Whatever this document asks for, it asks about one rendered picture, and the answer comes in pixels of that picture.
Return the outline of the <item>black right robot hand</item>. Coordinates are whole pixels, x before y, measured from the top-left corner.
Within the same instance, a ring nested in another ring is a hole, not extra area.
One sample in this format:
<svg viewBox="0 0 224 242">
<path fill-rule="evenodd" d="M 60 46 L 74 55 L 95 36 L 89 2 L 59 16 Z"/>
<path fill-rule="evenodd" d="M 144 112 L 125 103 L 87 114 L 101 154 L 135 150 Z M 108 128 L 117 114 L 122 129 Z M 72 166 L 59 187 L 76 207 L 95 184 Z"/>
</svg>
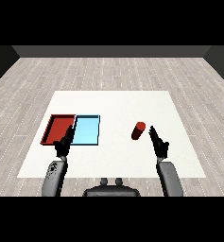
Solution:
<svg viewBox="0 0 224 242">
<path fill-rule="evenodd" d="M 167 152 L 168 152 L 168 147 L 169 143 L 164 142 L 158 135 L 157 131 L 154 129 L 153 126 L 150 127 L 149 129 L 149 136 L 152 141 L 153 147 L 155 154 L 158 158 L 167 158 Z"/>
</svg>

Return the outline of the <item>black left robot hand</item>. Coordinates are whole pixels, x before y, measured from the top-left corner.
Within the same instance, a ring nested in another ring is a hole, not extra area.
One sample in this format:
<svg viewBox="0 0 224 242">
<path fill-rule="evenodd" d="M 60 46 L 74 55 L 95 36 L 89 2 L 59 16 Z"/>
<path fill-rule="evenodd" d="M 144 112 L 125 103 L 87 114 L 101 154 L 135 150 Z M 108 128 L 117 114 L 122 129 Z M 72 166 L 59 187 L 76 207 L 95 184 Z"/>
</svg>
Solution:
<svg viewBox="0 0 224 242">
<path fill-rule="evenodd" d="M 64 136 L 59 141 L 53 142 L 59 158 L 66 157 L 69 154 L 70 145 L 73 143 L 74 135 L 75 130 L 73 129 L 73 126 L 70 125 Z"/>
</svg>

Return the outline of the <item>red shallow open box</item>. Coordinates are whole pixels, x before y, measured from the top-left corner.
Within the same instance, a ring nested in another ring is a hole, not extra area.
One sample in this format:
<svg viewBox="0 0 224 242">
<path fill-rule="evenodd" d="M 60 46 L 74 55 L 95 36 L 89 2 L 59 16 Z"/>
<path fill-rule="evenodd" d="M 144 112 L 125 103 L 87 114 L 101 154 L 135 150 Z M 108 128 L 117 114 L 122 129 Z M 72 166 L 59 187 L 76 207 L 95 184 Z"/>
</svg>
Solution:
<svg viewBox="0 0 224 242">
<path fill-rule="evenodd" d="M 74 114 L 52 114 L 40 142 L 43 146 L 52 146 L 54 141 L 59 141 L 70 125 L 74 125 Z"/>
</svg>

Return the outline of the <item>red can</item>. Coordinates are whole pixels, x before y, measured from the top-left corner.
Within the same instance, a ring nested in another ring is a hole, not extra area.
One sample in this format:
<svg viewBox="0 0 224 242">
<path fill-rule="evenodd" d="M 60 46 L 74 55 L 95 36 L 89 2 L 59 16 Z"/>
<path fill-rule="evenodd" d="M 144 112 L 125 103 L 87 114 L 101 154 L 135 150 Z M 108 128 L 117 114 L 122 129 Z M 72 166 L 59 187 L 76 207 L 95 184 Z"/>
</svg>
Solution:
<svg viewBox="0 0 224 242">
<path fill-rule="evenodd" d="M 138 140 L 145 129 L 146 129 L 146 124 L 144 122 L 137 122 L 132 131 L 131 139 Z"/>
</svg>

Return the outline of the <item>light blue shallow open box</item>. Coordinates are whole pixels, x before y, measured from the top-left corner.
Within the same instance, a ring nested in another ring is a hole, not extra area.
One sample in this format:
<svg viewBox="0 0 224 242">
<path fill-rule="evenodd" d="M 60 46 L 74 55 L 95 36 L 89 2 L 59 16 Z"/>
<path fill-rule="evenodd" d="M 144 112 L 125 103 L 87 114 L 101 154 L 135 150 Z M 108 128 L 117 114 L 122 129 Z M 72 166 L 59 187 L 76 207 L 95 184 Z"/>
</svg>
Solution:
<svg viewBox="0 0 224 242">
<path fill-rule="evenodd" d="M 99 138 L 99 115 L 79 114 L 74 125 L 72 146 L 97 146 Z"/>
</svg>

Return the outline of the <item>dark grey robot body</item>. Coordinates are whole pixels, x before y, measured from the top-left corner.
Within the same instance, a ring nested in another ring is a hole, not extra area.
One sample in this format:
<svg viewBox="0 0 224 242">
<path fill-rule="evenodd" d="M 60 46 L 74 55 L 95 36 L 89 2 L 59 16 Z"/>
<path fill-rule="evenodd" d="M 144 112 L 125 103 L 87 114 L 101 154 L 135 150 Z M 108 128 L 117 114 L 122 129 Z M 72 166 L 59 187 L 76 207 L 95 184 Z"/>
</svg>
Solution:
<svg viewBox="0 0 224 242">
<path fill-rule="evenodd" d="M 108 185 L 108 179 L 102 178 L 98 186 L 86 189 L 83 197 L 140 197 L 140 193 L 125 186 L 121 178 L 115 179 L 115 185 Z"/>
</svg>

